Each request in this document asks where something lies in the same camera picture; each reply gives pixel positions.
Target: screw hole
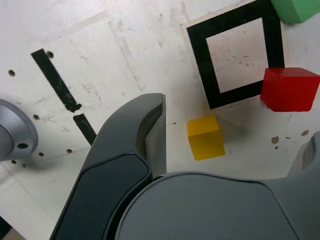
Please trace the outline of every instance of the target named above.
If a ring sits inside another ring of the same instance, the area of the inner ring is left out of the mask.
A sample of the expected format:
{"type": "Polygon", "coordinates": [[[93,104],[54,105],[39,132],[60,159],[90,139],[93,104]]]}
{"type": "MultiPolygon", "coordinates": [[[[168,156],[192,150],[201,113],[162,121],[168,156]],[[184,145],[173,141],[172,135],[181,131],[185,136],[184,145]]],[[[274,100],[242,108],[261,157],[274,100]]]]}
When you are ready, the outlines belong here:
{"type": "Polygon", "coordinates": [[[26,143],[20,143],[20,144],[18,144],[16,147],[17,147],[18,149],[26,149],[28,146],[29,146],[29,145],[26,144],[26,143]]]}
{"type": "Polygon", "coordinates": [[[13,70],[9,70],[8,71],[8,74],[11,76],[11,77],[14,77],[16,75],[16,73],[13,71],[13,70]]]}
{"type": "Polygon", "coordinates": [[[52,51],[47,51],[46,55],[48,56],[48,58],[53,59],[54,58],[54,54],[52,51]]]}

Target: cube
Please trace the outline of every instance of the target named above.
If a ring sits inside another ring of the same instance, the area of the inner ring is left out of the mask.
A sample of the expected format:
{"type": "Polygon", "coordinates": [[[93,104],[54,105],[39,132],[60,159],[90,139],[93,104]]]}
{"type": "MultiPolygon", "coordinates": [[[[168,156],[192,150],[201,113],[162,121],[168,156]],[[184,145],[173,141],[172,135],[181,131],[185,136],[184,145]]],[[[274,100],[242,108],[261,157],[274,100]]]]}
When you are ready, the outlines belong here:
{"type": "Polygon", "coordinates": [[[280,20],[298,24],[320,12],[319,0],[271,0],[280,20]]]}
{"type": "Polygon", "coordinates": [[[204,160],[225,155],[224,140],[216,116],[187,122],[188,139],[194,159],[204,160]]]}
{"type": "Polygon", "coordinates": [[[260,99],[274,112],[307,112],[319,84],[320,76],[303,68],[267,68],[260,99]]]}

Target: green cube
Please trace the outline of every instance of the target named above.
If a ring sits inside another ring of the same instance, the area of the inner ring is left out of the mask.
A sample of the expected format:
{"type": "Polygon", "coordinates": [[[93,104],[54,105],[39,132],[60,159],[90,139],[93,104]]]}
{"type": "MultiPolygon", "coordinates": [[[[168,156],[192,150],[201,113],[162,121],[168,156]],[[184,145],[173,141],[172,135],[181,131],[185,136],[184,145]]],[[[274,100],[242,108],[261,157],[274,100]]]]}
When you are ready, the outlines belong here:
{"type": "Polygon", "coordinates": [[[280,18],[286,24],[303,23],[320,13],[320,0],[271,0],[280,18]]]}

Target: black square outline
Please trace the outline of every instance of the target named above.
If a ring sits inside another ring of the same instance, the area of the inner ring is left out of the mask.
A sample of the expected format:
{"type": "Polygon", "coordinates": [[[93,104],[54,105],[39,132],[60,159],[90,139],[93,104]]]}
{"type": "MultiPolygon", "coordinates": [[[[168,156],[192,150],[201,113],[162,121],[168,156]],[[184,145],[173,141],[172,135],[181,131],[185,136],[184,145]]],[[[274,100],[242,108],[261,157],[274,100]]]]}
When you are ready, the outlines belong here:
{"type": "Polygon", "coordinates": [[[263,81],[220,92],[207,38],[262,18],[269,68],[284,68],[280,19],[271,0],[256,0],[187,28],[210,109],[257,96],[263,81]]]}

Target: black tape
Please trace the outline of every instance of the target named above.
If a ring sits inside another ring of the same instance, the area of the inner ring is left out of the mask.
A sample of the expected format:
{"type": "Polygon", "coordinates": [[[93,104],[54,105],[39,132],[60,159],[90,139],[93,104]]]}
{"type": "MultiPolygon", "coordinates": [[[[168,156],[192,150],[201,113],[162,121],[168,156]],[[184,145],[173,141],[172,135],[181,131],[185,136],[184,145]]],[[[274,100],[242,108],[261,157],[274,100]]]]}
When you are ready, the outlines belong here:
{"type": "Polygon", "coordinates": [[[34,53],[31,53],[31,56],[54,89],[55,93],[60,98],[61,102],[64,104],[65,108],[73,113],[79,110],[82,105],[76,102],[55,66],[47,56],[45,50],[40,49],[35,51],[34,53]]]}
{"type": "MultiPolygon", "coordinates": [[[[65,82],[60,77],[55,66],[52,64],[52,62],[48,58],[45,50],[40,49],[38,51],[35,51],[34,53],[31,53],[31,56],[33,57],[36,64],[41,69],[42,73],[44,74],[45,78],[48,80],[48,82],[52,86],[55,93],[60,98],[61,102],[64,104],[65,108],[73,113],[79,110],[82,107],[82,105],[76,102],[71,92],[67,88],[65,82]]],[[[78,128],[82,132],[85,139],[89,142],[90,145],[92,145],[97,134],[95,133],[94,129],[91,127],[86,116],[84,114],[76,115],[73,117],[73,120],[75,121],[75,124],[78,126],[78,128]]]]}
{"type": "Polygon", "coordinates": [[[269,68],[284,68],[280,19],[271,0],[256,0],[187,28],[210,109],[259,95],[263,81],[220,92],[207,38],[262,18],[269,68]]]}
{"type": "Polygon", "coordinates": [[[85,139],[88,141],[88,143],[92,145],[97,134],[95,133],[95,130],[91,127],[86,116],[84,114],[76,115],[73,117],[73,120],[82,132],[85,139]]]}

